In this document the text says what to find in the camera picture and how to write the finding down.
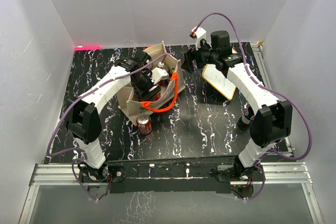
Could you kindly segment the canvas bag with orange handles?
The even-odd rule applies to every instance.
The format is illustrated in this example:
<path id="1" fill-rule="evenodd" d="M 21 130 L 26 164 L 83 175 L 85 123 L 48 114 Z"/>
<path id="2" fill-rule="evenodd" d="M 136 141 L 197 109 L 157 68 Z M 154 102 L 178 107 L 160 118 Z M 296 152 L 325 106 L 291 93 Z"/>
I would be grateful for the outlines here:
<path id="1" fill-rule="evenodd" d="M 178 94 L 185 89 L 182 64 L 180 60 L 177 60 L 166 51 L 163 42 L 148 47 L 143 51 L 137 51 L 132 58 L 120 57 L 116 61 L 117 65 L 130 71 L 134 71 L 140 66 L 144 67 L 143 70 L 152 70 L 158 66 L 159 62 L 165 64 L 164 69 L 170 75 L 170 82 L 167 87 L 157 84 L 160 86 L 161 91 L 161 98 L 158 101 L 151 102 L 151 98 L 138 98 L 131 83 L 117 92 L 118 108 L 134 125 L 137 124 L 136 119 L 139 114 L 162 113 L 173 107 Z M 172 68 L 175 69 L 173 75 L 171 75 Z"/>

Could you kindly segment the purple Fanta can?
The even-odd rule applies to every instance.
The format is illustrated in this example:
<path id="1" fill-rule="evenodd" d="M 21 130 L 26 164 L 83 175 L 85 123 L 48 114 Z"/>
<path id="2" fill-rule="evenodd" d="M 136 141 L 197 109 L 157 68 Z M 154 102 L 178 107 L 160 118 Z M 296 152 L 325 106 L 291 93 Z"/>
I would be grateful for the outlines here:
<path id="1" fill-rule="evenodd" d="M 151 99 L 151 102 L 158 101 L 161 98 L 161 91 L 158 91 Z"/>
<path id="2" fill-rule="evenodd" d="M 160 80 L 159 85 L 162 87 L 167 87 L 169 85 L 169 82 L 170 82 L 169 78 L 164 78 Z"/>

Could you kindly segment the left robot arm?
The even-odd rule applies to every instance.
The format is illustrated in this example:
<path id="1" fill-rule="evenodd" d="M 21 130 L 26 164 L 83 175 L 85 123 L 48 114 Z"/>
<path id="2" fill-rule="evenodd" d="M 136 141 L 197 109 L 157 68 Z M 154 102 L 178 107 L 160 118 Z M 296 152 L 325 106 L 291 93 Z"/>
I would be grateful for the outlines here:
<path id="1" fill-rule="evenodd" d="M 152 80 L 154 60 L 141 51 L 131 58 L 119 57 L 110 71 L 78 102 L 70 102 L 66 129 L 83 150 L 85 158 L 78 167 L 92 180 L 101 182 L 108 177 L 106 157 L 101 149 L 100 112 L 123 87 L 131 85 L 140 101 L 148 101 L 160 90 Z"/>

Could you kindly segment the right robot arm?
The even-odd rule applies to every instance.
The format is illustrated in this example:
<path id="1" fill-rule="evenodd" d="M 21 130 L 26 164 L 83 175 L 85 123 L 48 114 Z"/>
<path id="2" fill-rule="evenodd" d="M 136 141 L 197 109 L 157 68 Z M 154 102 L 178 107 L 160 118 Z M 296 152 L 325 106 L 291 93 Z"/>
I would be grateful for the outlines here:
<path id="1" fill-rule="evenodd" d="M 193 28 L 190 36 L 196 42 L 184 53 L 182 69 L 193 73 L 195 66 L 214 65 L 249 104 L 238 121 L 240 128 L 249 129 L 249 142 L 235 157 L 232 167 L 215 171 L 217 177 L 247 180 L 260 168 L 259 163 L 265 155 L 290 134 L 292 105 L 289 101 L 280 101 L 262 82 L 255 80 L 249 65 L 244 62 L 245 57 L 232 51 L 227 31 L 212 32 L 210 44 L 206 42 L 206 31 L 202 28 Z"/>

